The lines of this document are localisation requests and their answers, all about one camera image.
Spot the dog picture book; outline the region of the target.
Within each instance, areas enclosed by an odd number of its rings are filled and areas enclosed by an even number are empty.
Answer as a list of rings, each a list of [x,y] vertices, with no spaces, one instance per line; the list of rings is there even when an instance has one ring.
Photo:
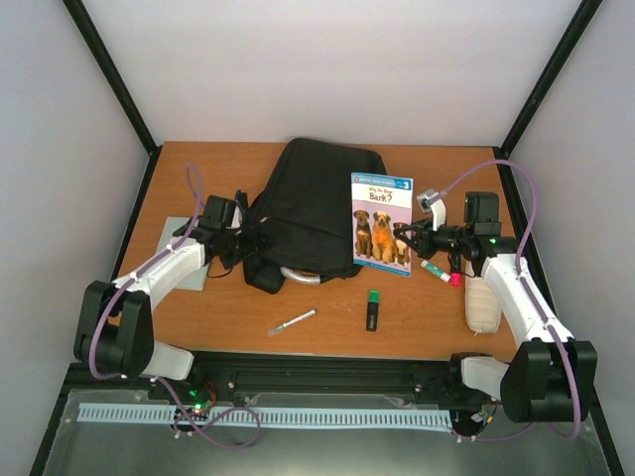
[[[411,178],[352,173],[353,263],[402,277],[412,274],[412,259],[395,257],[394,223],[412,223]]]

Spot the black student backpack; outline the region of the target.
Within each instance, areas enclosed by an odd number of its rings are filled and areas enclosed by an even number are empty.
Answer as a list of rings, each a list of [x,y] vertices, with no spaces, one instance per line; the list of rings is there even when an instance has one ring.
[[[284,268],[320,284],[359,274],[353,263],[353,173],[384,175],[386,168],[367,149],[308,138],[285,146],[247,211],[253,245],[243,258],[248,285],[275,294],[286,279]]]

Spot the grey book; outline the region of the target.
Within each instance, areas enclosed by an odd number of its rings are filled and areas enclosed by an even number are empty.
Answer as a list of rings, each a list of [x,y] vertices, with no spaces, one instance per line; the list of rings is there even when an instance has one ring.
[[[182,226],[188,227],[188,222],[189,219],[186,217],[168,217],[156,253],[167,251],[168,245],[175,244],[180,236],[174,237],[173,233]],[[197,251],[194,245],[193,239],[187,239],[169,260],[169,282],[172,283],[175,278],[180,278],[174,286],[175,290],[201,292],[204,289],[209,264],[197,266],[199,259],[203,258],[203,252]]]

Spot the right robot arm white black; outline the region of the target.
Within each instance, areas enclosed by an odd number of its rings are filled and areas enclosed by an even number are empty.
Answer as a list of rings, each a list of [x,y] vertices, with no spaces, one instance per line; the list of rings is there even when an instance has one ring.
[[[397,230],[396,237],[423,259],[444,252],[469,262],[500,305],[517,347],[510,363],[479,354],[453,355],[461,385],[499,401],[514,422],[582,422],[596,351],[562,325],[519,255],[517,239],[502,236],[498,195],[469,192],[461,226],[446,224],[440,193],[429,189],[417,200],[427,218]]]

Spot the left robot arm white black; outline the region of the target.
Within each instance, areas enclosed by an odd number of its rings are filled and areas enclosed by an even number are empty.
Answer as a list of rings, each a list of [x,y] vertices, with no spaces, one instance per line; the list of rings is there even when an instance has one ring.
[[[185,399],[199,397],[206,375],[193,354],[159,342],[153,312],[184,279],[217,259],[226,273],[252,251],[247,193],[232,199],[211,195],[167,244],[134,271],[85,290],[73,344],[76,359],[98,380],[165,378]]]

